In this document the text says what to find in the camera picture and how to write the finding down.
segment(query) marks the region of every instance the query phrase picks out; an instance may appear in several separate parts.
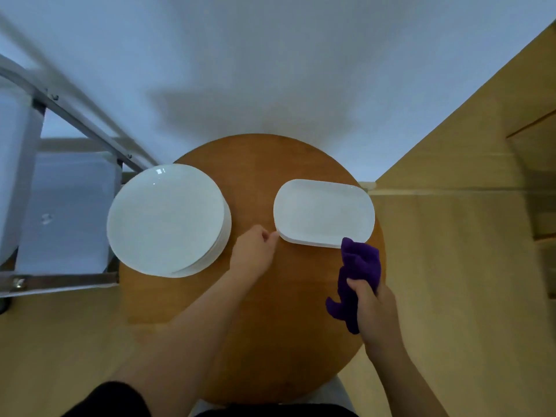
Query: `white wall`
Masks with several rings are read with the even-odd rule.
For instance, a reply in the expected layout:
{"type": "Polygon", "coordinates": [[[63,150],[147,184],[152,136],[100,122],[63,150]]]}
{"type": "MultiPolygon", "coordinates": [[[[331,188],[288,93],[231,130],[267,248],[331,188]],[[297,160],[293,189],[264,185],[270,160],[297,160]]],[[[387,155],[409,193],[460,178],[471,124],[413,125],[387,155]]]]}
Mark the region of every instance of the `white wall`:
{"type": "MultiPolygon", "coordinates": [[[[277,133],[360,181],[382,175],[555,17],[556,0],[0,2],[0,31],[22,61],[161,163],[230,134],[277,133]]],[[[7,46],[0,39],[10,56],[7,46]]]]}

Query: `left hand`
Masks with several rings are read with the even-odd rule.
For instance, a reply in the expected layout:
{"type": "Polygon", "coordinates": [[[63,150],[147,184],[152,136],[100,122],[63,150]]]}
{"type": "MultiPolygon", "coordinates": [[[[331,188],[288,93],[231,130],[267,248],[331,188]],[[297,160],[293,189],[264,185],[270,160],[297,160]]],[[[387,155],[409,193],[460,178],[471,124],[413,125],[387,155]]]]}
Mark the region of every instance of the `left hand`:
{"type": "Polygon", "coordinates": [[[258,279],[270,267],[279,238],[278,232],[269,233],[262,225],[254,225],[237,238],[230,271],[258,279]]]}

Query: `white plate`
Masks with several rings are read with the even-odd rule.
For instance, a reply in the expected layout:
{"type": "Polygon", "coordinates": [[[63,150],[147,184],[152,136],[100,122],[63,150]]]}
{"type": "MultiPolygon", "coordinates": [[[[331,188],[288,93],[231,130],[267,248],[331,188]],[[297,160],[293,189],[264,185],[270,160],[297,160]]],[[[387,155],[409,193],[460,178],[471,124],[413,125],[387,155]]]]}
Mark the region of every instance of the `white plate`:
{"type": "Polygon", "coordinates": [[[224,217],[224,224],[222,225],[222,232],[220,233],[212,248],[205,254],[205,256],[200,258],[193,265],[188,266],[181,271],[173,272],[169,275],[163,276],[166,276],[168,278],[182,278],[184,276],[194,275],[195,273],[199,273],[203,269],[212,265],[212,263],[219,258],[224,248],[228,244],[228,240],[230,239],[230,232],[232,231],[232,215],[226,201],[224,201],[224,206],[226,207],[226,215],[224,217]]]}
{"type": "Polygon", "coordinates": [[[197,168],[170,164],[147,169],[125,184],[108,213],[116,256],[148,275],[168,275],[202,258],[218,239],[225,201],[197,168]]]}
{"type": "Polygon", "coordinates": [[[290,180],[274,199],[274,224],[291,243],[340,248],[344,237],[358,242],[371,237],[375,209],[360,187],[290,180]]]}

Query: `forearm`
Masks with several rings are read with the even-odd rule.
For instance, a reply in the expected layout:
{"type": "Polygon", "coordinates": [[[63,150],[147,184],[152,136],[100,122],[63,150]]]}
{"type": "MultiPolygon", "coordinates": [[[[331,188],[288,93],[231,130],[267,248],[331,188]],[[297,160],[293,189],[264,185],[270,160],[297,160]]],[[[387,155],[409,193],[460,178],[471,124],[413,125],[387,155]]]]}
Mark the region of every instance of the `forearm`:
{"type": "Polygon", "coordinates": [[[253,278],[225,273],[113,377],[133,386],[153,417],[187,415],[253,278]]]}
{"type": "Polygon", "coordinates": [[[448,417],[405,349],[369,358],[386,392],[392,417],[448,417]]]}

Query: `screw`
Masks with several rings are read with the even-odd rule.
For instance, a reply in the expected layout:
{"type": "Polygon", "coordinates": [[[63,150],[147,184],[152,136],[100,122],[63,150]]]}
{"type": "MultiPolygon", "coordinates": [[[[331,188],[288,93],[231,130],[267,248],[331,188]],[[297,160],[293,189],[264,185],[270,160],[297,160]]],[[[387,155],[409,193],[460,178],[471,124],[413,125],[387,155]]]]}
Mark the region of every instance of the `screw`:
{"type": "Polygon", "coordinates": [[[18,278],[16,280],[13,280],[13,287],[17,290],[25,288],[25,278],[18,278]]]}

